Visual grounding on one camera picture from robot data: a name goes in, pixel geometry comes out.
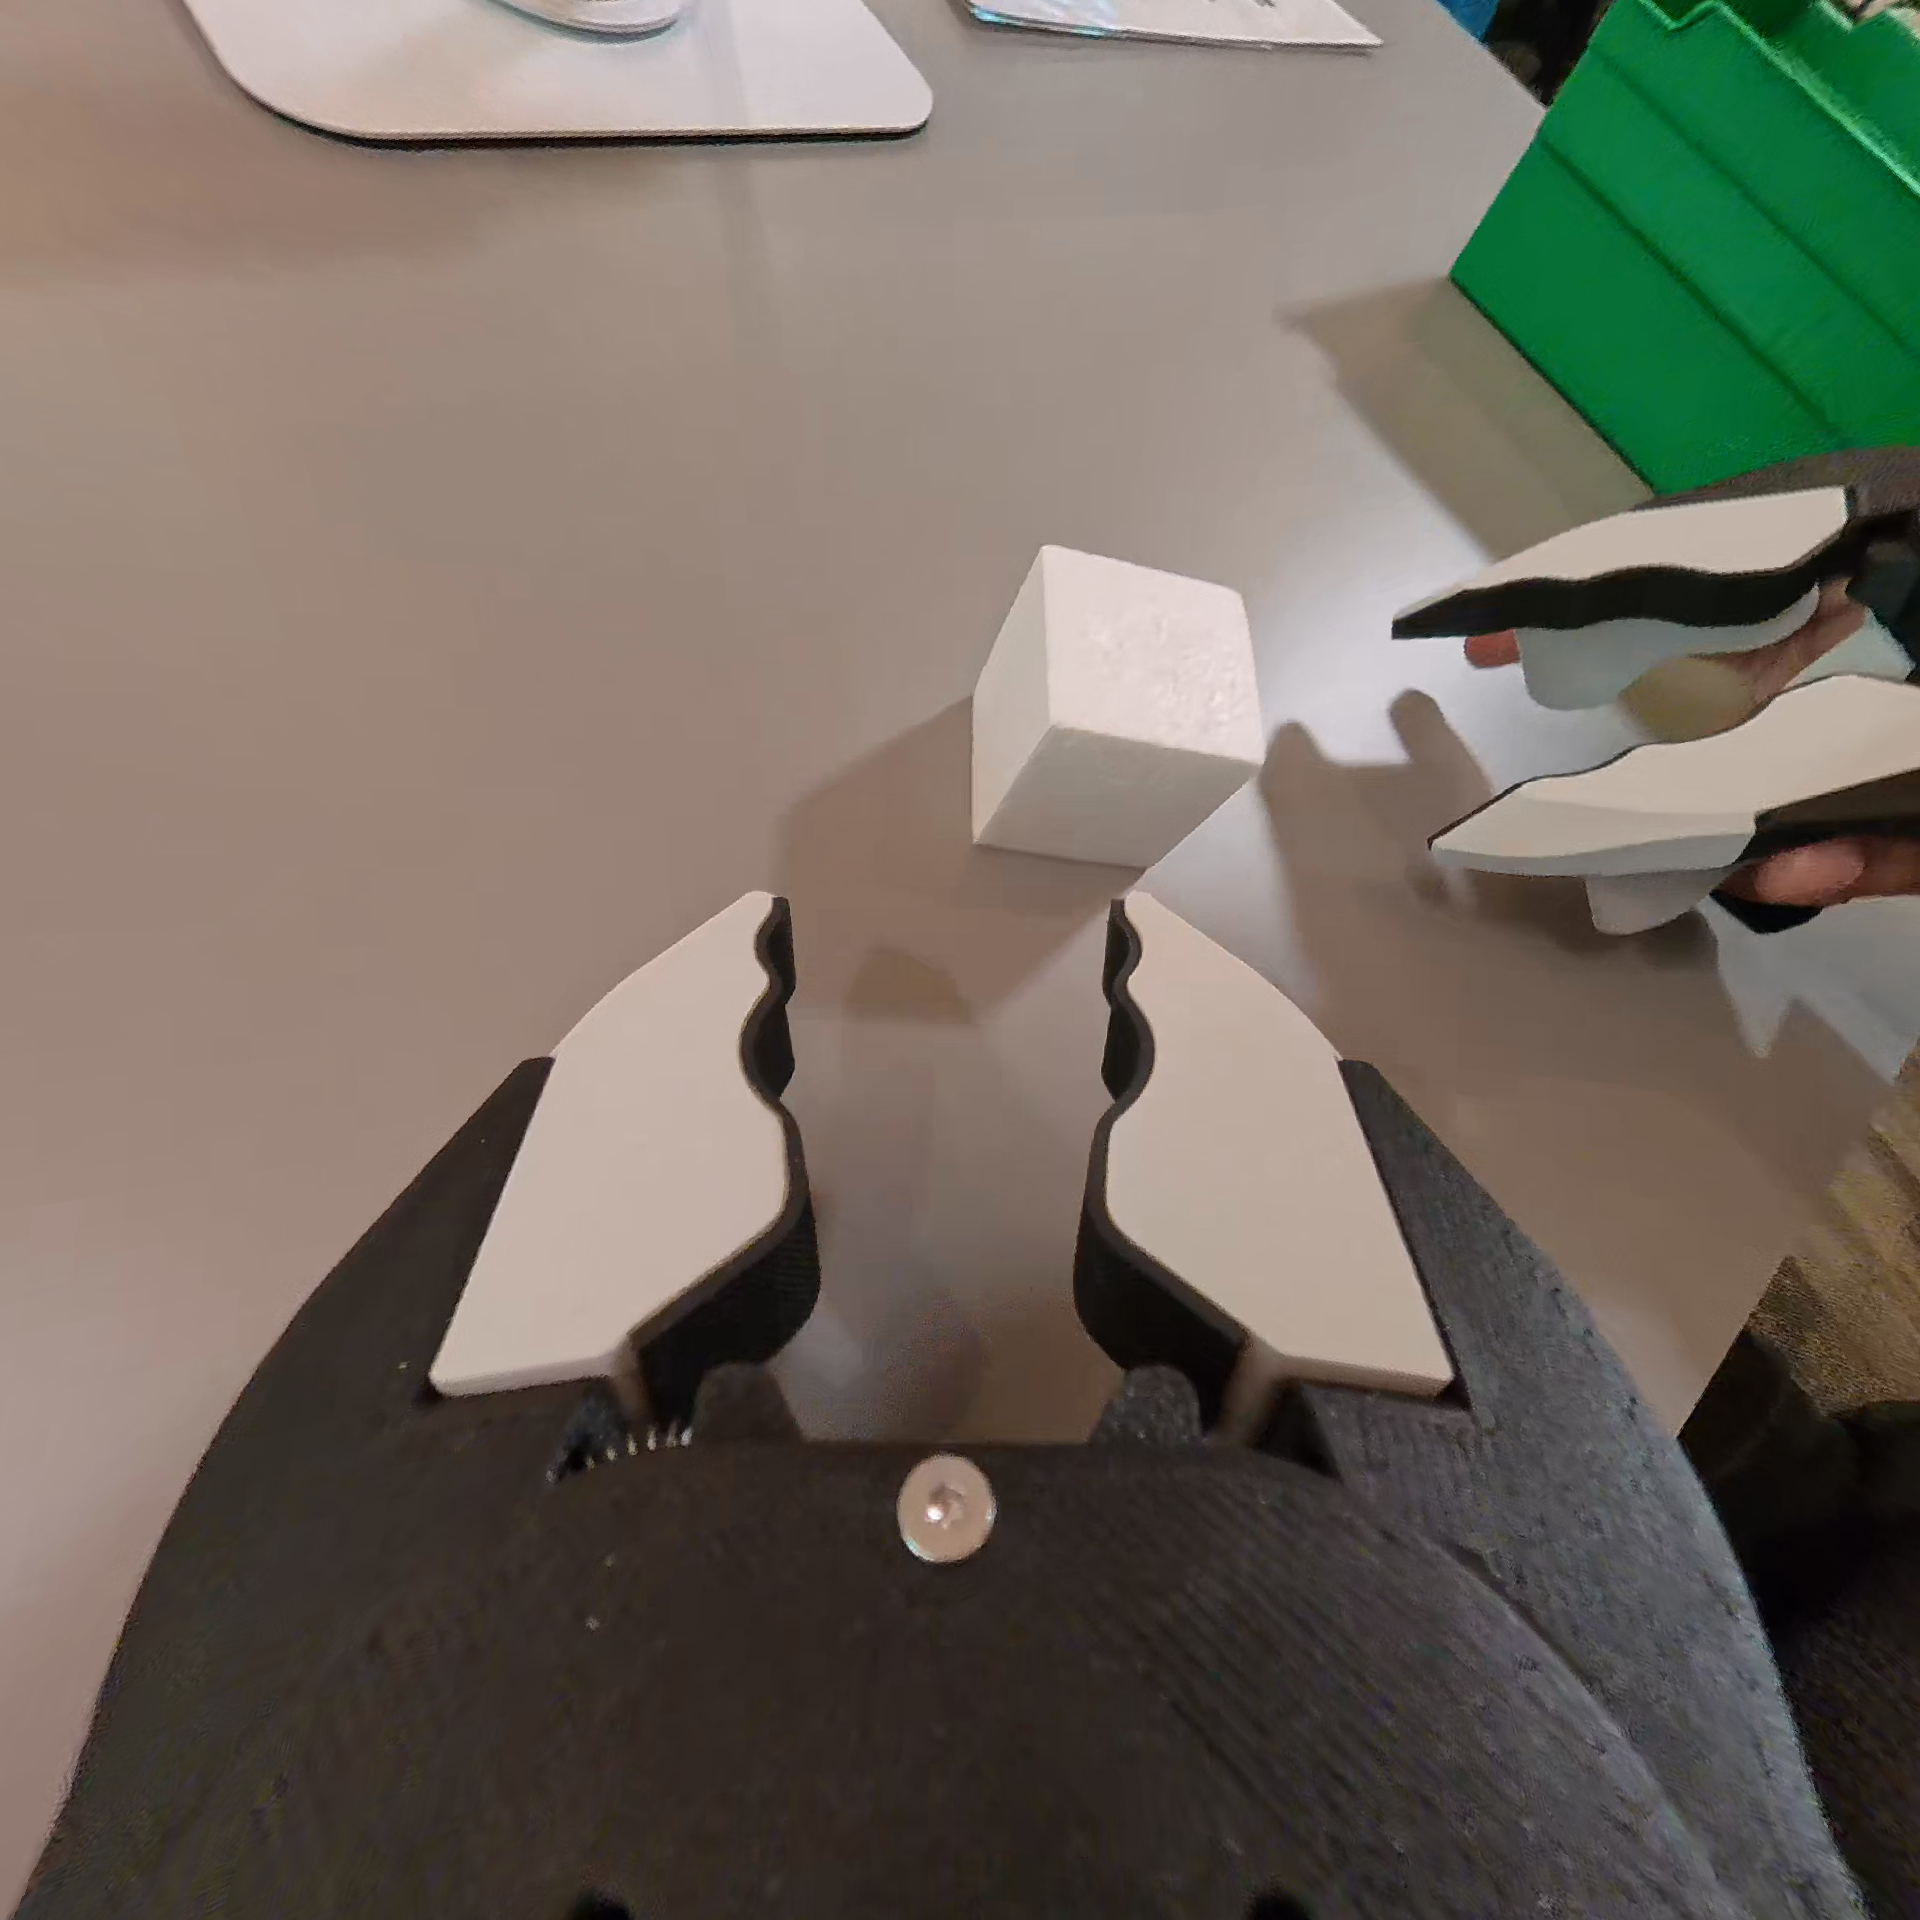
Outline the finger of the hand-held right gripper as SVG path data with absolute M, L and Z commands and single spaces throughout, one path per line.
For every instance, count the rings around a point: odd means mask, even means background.
M 1545 708 L 1613 702 L 1657 666 L 1750 654 L 1800 630 L 1825 583 L 1892 540 L 1859 487 L 1654 504 L 1591 519 L 1432 593 L 1393 641 L 1512 634 Z
M 1639 934 L 1777 852 L 1915 828 L 1917 686 L 1832 678 L 1715 736 L 1511 787 L 1428 850 L 1470 873 L 1579 878 L 1598 931 Z

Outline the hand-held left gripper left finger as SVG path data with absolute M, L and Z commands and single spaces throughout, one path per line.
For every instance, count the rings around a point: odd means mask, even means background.
M 752 892 L 555 1044 L 428 1378 L 445 1399 L 617 1382 L 689 1426 L 820 1292 L 787 1004 L 788 902 Z

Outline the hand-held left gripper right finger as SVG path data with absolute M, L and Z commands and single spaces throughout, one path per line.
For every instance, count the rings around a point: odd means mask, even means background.
M 1456 1361 L 1345 1060 L 1267 977 L 1151 894 L 1110 904 L 1108 1011 L 1071 1256 L 1081 1329 L 1256 1444 L 1301 1390 L 1454 1410 Z

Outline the green plastic bin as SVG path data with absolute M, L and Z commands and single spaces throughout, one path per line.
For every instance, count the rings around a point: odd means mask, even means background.
M 1915 447 L 1915 4 L 1612 4 L 1451 282 L 1659 494 Z

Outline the white foam cube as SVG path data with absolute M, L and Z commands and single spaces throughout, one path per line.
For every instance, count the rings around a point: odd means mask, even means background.
M 1044 544 L 972 696 L 972 842 L 1143 873 L 1264 766 L 1235 587 Z

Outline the grey desk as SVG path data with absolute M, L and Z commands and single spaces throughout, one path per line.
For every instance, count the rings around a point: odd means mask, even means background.
M 897 143 L 365 150 L 177 4 L 5 4 L 5 1914 L 158 1539 L 600 992 L 796 913 L 811 1434 L 1056 1442 L 1127 873 L 976 848 L 1043 544 L 1235 587 L 1267 756 L 1144 890 L 1369 1064 L 1680 1426 L 1915 1044 L 1915 910 L 1598 936 L 1425 838 L 1612 759 L 1389 618 L 1637 476 L 1449 266 L 1537 124 L 1366 55 L 876 4 Z

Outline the white desk stand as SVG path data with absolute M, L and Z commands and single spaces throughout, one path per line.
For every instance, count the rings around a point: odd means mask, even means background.
M 379 147 L 908 138 L 932 95 L 857 2 L 187 2 L 256 106 Z

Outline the person's right hand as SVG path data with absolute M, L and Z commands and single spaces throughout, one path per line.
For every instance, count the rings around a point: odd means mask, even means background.
M 1752 931 L 1915 894 L 1915 678 L 1825 674 L 1875 618 L 1824 591 L 1749 654 L 1652 673 L 1678 718 L 1571 776 L 1505 790 L 1428 842 L 1449 870 L 1568 878 L 1627 936 L 1716 902 Z

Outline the person's dark clothing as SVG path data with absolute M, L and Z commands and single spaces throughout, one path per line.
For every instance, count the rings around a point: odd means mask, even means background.
M 1741 1334 L 1680 1431 L 1869 1915 L 1917 1915 L 1917 1406 L 1824 1410 Z

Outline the clear plastic document sleeve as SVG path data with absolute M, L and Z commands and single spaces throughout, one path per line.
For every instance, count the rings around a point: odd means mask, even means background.
M 1383 42 L 1336 2 L 964 2 L 982 25 L 1089 42 L 1371 54 Z

